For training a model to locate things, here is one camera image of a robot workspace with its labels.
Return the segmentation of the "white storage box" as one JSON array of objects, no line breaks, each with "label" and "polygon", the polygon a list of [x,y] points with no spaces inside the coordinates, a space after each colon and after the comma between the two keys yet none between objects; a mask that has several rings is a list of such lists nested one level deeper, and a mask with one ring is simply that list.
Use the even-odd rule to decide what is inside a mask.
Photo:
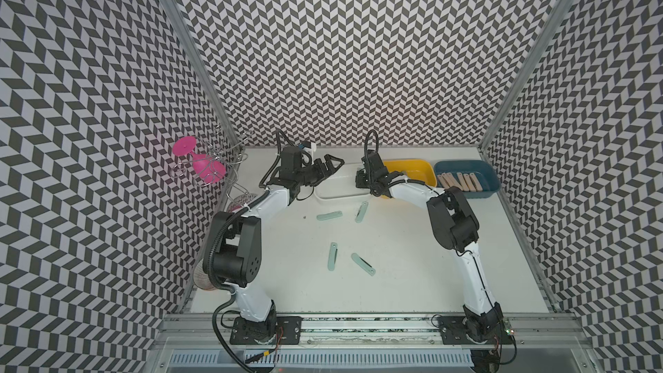
[{"label": "white storage box", "polygon": [[324,180],[314,190],[314,197],[321,203],[364,201],[371,197],[367,188],[356,186],[357,172],[363,170],[360,163],[347,163],[338,172]]}]

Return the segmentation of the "yellow storage box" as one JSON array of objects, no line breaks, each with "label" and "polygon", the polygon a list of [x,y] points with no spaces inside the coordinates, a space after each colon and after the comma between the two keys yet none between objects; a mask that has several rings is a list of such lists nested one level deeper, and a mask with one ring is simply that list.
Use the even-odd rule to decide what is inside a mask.
[{"label": "yellow storage box", "polygon": [[383,198],[404,200],[417,207],[424,208],[431,198],[440,196],[436,188],[437,178],[433,166],[421,159],[387,160],[384,162],[390,172],[402,172],[405,177],[397,178],[396,185],[382,195]]}]

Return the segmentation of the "pink fruit knife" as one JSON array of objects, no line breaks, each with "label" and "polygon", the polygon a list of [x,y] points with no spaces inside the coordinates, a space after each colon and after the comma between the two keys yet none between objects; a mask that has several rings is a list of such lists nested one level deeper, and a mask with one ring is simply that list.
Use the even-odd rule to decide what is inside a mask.
[{"label": "pink fruit knife", "polygon": [[471,173],[470,178],[476,192],[484,192],[486,189],[485,184],[480,179],[480,174]]},{"label": "pink fruit knife", "polygon": [[457,186],[456,182],[454,181],[452,176],[450,176],[449,174],[442,174],[442,177],[444,178],[444,180],[445,180],[447,186],[449,186],[449,188],[455,188],[455,186]]},{"label": "pink fruit knife", "polygon": [[447,174],[446,177],[450,181],[449,185],[450,186],[455,186],[457,188],[460,188],[463,190],[463,185],[460,183],[460,181],[451,173]]},{"label": "pink fruit knife", "polygon": [[449,188],[449,185],[448,185],[447,181],[445,180],[445,178],[442,175],[438,175],[437,178],[438,178],[438,181],[439,181],[440,185],[442,186],[442,188],[445,188],[445,189]]},{"label": "pink fruit knife", "polygon": [[461,184],[462,190],[465,192],[470,192],[471,188],[467,181],[464,179],[464,174],[463,173],[457,173],[459,183]]},{"label": "pink fruit knife", "polygon": [[471,179],[471,176],[469,174],[464,174],[464,180],[470,192],[477,191],[477,188],[475,187],[473,180]]}]

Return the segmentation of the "dark teal storage box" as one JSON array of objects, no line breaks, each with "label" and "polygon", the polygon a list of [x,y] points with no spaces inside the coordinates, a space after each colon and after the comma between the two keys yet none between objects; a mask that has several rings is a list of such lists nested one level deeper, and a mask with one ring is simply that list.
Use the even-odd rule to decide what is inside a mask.
[{"label": "dark teal storage box", "polygon": [[487,199],[501,188],[496,171],[484,161],[440,161],[433,171],[442,187],[457,186],[468,199]]}]

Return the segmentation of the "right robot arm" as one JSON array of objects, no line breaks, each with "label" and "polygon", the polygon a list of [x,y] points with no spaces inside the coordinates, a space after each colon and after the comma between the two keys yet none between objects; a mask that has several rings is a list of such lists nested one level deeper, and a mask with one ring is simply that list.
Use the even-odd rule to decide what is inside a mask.
[{"label": "right robot arm", "polygon": [[488,341],[503,326],[503,312],[483,270],[478,248],[480,224],[467,198],[455,186],[433,188],[403,172],[390,172],[379,148],[377,131],[369,131],[364,138],[363,168],[357,171],[356,187],[367,188],[375,197],[403,200],[427,211],[433,237],[456,256],[466,335],[474,343]]}]

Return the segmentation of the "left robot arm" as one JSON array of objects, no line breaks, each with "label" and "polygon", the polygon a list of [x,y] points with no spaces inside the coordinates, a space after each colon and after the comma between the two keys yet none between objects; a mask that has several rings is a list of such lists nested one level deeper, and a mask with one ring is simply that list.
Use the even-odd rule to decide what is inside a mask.
[{"label": "left robot arm", "polygon": [[317,188],[345,165],[329,154],[316,158],[314,151],[312,143],[294,144],[276,131],[276,158],[258,183],[262,194],[212,219],[202,269],[214,288],[231,294],[239,320],[258,342],[275,338],[277,325],[274,301],[250,286],[262,264],[262,226],[295,202],[302,188]]}]

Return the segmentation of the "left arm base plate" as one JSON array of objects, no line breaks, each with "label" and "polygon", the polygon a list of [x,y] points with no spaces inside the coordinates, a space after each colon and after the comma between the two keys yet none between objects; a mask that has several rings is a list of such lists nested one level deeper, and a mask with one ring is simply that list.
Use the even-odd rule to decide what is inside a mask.
[{"label": "left arm base plate", "polygon": [[232,345],[298,345],[302,332],[302,317],[269,316],[266,321],[247,321],[237,317],[231,329]]}]

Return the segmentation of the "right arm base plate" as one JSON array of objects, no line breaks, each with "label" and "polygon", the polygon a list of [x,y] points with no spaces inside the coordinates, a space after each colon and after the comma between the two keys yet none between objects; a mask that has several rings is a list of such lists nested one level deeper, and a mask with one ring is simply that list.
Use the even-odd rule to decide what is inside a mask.
[{"label": "right arm base plate", "polygon": [[471,327],[471,322],[464,316],[435,314],[431,323],[437,328],[444,345],[510,345],[514,335],[507,321],[490,327],[487,333]]}]

